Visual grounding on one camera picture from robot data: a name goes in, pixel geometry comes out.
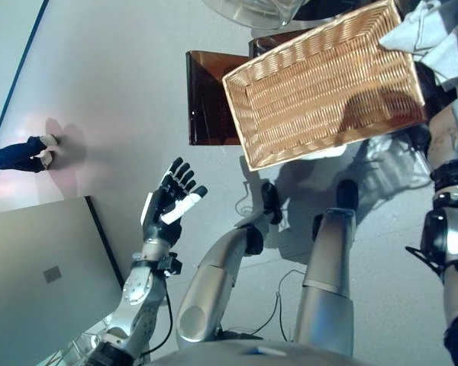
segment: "white cloth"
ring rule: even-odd
[[[379,40],[388,50],[412,53],[434,71],[445,90],[458,84],[458,0],[423,0]]]

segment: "humanoid robot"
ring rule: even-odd
[[[458,365],[458,99],[435,116],[429,127],[427,158],[435,187],[434,209],[426,216],[420,249],[408,251],[443,282],[444,344]],[[178,158],[158,189],[148,195],[141,215],[142,252],[134,256],[121,303],[88,365],[131,365],[156,349],[143,352],[163,298],[169,302],[166,277],[181,270],[170,250],[180,237],[182,215],[207,193],[203,186],[192,191],[193,175],[189,165]],[[360,364],[352,359],[353,303],[348,271],[358,206],[357,186],[352,181],[338,185],[337,207],[326,210],[315,222],[293,342],[265,341],[221,329],[243,257],[258,255],[269,225],[282,219],[276,187],[265,183],[261,195],[263,210],[223,235],[200,262],[175,321],[180,351],[153,364]]]

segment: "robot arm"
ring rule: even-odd
[[[141,214],[144,245],[133,256],[131,273],[122,291],[121,302],[87,365],[131,365],[148,344],[156,325],[156,315],[166,296],[166,277],[178,275],[182,263],[170,249],[182,232],[182,215],[207,193],[195,181],[190,165],[178,158],[163,176],[160,186],[149,193]]]
[[[444,284],[444,345],[458,365],[458,99],[431,120],[430,131],[428,160],[433,170],[434,209],[424,221],[421,250],[408,251]]]

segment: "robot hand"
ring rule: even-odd
[[[190,164],[176,159],[161,178],[158,189],[147,195],[140,218],[144,242],[163,239],[173,247],[182,232],[183,214],[207,194],[203,185],[190,192],[196,183],[192,180],[195,173],[189,169]]]

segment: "white sneaker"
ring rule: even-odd
[[[46,147],[49,146],[56,146],[58,144],[58,140],[56,140],[56,137],[53,135],[43,135],[39,136],[39,140],[46,145]]]
[[[51,162],[53,162],[53,154],[51,152],[46,151],[44,156],[40,157],[40,162],[43,164],[44,170],[48,170]]]

